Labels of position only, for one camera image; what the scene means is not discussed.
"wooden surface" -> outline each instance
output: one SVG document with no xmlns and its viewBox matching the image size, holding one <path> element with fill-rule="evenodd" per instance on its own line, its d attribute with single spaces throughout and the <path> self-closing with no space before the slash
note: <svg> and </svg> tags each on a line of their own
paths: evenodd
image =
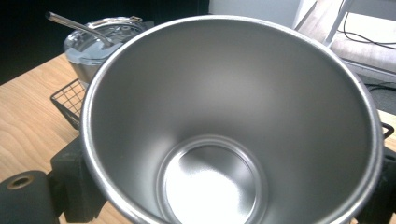
<svg viewBox="0 0 396 224">
<path fill-rule="evenodd" d="M 54 92 L 75 78 L 61 55 L 0 86 L 0 181 L 27 170 L 50 171 L 50 159 L 78 136 L 50 102 Z M 396 127 L 395 116 L 380 115 Z M 396 134 L 386 145 L 396 148 Z M 128 222 L 107 203 L 93 223 Z"/>
</svg>

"wire rack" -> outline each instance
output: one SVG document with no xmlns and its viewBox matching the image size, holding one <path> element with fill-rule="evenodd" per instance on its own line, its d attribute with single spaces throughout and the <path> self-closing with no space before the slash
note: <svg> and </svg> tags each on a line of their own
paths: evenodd
<svg viewBox="0 0 396 224">
<path fill-rule="evenodd" d="M 85 88 L 77 78 L 50 97 L 52 103 L 76 130 L 79 130 L 79 116 L 84 96 Z"/>
</svg>

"dark background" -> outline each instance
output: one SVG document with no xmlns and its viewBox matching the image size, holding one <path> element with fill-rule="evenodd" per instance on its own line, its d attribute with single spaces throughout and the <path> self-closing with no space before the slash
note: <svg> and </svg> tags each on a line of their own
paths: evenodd
<svg viewBox="0 0 396 224">
<path fill-rule="evenodd" d="M 45 18 L 51 11 L 87 23 L 137 16 L 160 24 L 207 14 L 209 0 L 2 0 L 0 3 L 0 84 L 64 52 L 73 31 Z"/>
</svg>

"floor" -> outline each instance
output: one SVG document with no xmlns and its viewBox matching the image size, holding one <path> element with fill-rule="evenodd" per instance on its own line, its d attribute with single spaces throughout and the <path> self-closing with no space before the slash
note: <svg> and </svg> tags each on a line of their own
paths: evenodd
<svg viewBox="0 0 396 224">
<path fill-rule="evenodd" d="M 318 0 L 315 9 L 298 31 L 316 39 L 318 42 L 322 42 L 337 17 L 341 2 L 342 0 Z M 396 42 L 396 21 L 350 13 L 346 30 L 378 42 Z M 331 50 L 341 58 L 396 73 L 396 49 L 385 49 L 373 44 L 357 43 L 348 40 L 342 33 L 337 33 Z"/>
<path fill-rule="evenodd" d="M 298 31 L 322 43 L 332 28 L 341 2 L 342 0 L 318 0 L 315 9 Z M 343 29 L 344 21 L 339 27 L 339 30 Z M 350 13 L 346 20 L 346 31 L 363 35 L 376 42 L 396 42 L 396 21 Z M 336 33 L 330 49 L 340 58 L 357 64 L 350 69 L 357 73 L 364 83 L 393 82 L 388 85 L 396 87 L 396 49 L 354 42 L 340 32 Z M 378 109 L 396 114 L 395 91 L 372 91 L 371 94 Z"/>
</svg>

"stainless steel cup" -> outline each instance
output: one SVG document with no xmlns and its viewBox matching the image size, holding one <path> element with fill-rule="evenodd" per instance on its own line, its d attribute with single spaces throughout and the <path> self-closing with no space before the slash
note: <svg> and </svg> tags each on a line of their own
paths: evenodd
<svg viewBox="0 0 396 224">
<path fill-rule="evenodd" d="M 86 24 L 106 36 L 114 44 L 111 47 L 106 47 L 101 40 L 82 31 L 74 31 L 66 38 L 65 55 L 85 87 L 88 87 L 96 71 L 116 49 L 146 30 L 141 21 L 137 17 L 117 17 Z"/>
<path fill-rule="evenodd" d="M 328 49 L 232 16 L 155 27 L 99 69 L 84 156 L 134 223 L 345 223 L 375 188 L 368 91 Z"/>
</svg>

